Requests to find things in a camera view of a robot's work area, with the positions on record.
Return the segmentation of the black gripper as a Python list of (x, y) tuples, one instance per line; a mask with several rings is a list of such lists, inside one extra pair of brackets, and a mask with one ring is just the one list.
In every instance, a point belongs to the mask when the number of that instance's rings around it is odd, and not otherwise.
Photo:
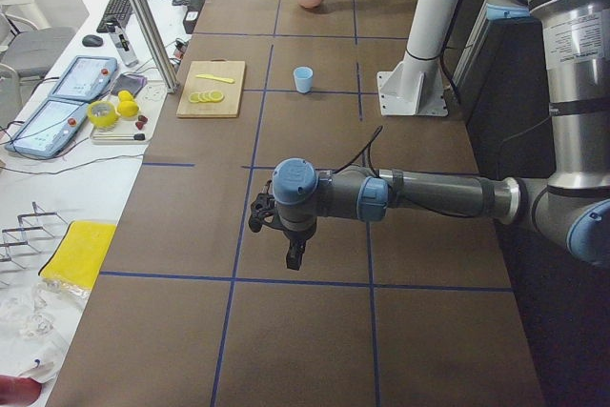
[(315, 235), (315, 225), (307, 227), (289, 228), (284, 226), (284, 235), (289, 240), (289, 248), (286, 253), (286, 267), (289, 270), (299, 270), (305, 253), (307, 241)]

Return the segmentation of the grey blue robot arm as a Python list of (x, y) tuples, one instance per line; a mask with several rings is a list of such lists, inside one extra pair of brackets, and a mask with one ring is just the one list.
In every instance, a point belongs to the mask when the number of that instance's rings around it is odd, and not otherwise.
[(609, 264), (609, 0), (487, 0), (490, 20), (535, 19), (548, 83), (553, 170), (545, 178), (416, 173), (279, 163), (252, 206), (250, 227), (289, 241), (300, 267), (320, 217), (379, 221), (391, 208), (519, 225), (599, 268)]

